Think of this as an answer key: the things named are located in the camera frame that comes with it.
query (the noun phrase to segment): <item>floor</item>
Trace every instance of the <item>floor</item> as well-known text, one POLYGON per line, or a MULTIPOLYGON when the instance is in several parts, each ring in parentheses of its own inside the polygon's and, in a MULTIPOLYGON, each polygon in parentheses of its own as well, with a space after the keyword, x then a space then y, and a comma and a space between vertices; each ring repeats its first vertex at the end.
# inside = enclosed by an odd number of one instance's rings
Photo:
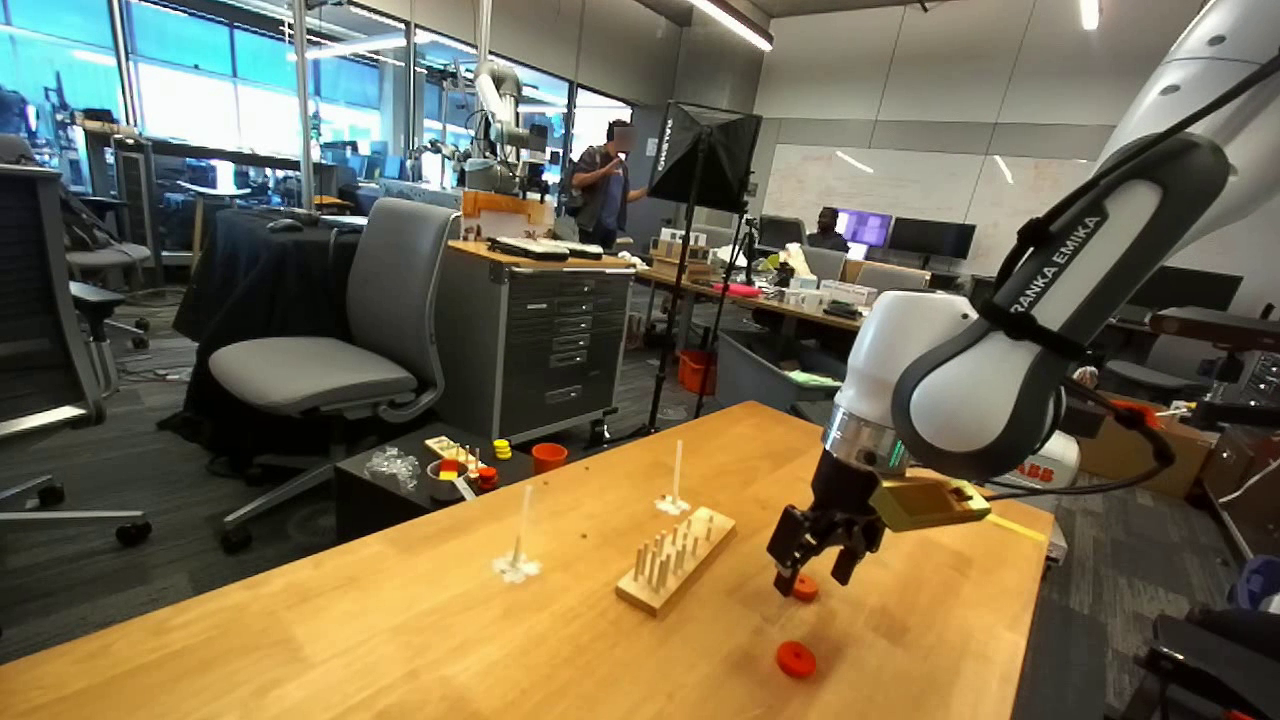
MULTIPOLYGON (((287 565, 327 544, 331 512, 303 498, 280 522, 257 526, 244 556, 225 556, 212 514, 257 488, 204 468, 204 451, 157 420, 183 401, 190 344, 168 333, 175 296, 138 309, 152 346, 125 350, 125 386, 95 429, 58 429, 0 442, 0 488, 50 472, 67 507, 138 502, 157 534, 115 548, 110 526, 0 532, 0 661, 15 661, 128 615, 200 596, 238 577, 287 565)), ((638 429, 651 401, 651 350, 633 350, 615 432, 638 429)), ((680 424, 693 394, 665 386, 658 424, 680 424)), ((1015 714, 1103 714, 1136 685, 1130 656, 1161 611, 1221 605, 1237 556, 1209 512, 1144 490, 1058 502, 1073 556, 1043 577, 1015 714)))

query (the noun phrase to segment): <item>wooden table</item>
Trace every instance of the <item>wooden table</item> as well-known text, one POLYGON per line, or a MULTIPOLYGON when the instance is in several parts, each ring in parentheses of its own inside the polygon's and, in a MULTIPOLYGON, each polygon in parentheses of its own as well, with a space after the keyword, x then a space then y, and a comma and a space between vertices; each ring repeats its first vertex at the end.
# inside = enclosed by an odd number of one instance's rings
MULTIPOLYGON (((670 276, 651 273, 651 267, 638 273, 637 278, 656 282, 656 288, 665 288, 665 292, 675 288, 670 276)), ((702 288, 702 282, 680 282, 680 292, 689 292, 689 296, 697 296, 697 301, 720 301, 720 292, 717 292, 717 288, 702 288)), ((860 316, 824 316, 824 311, 813 311, 813 309, 801 309, 801 303, 762 301, 762 296, 722 296, 722 301, 726 301, 726 303, 739 303, 739 309, 776 311, 776 316, 787 316, 787 318, 795 318, 795 325, 824 325, 824 328, 838 328, 838 333, 862 328, 860 316)))
POLYGON ((820 429, 737 404, 531 480, 531 583, 490 577, 518 488, 490 490, 3 662, 0 714, 1011 714, 1050 518, 999 502, 886 534, 793 605, 762 539, 815 451, 820 429), (684 495, 737 534, 642 615, 613 583, 666 526, 675 436, 684 495), (809 685, 772 662, 793 636, 820 656, 809 685))

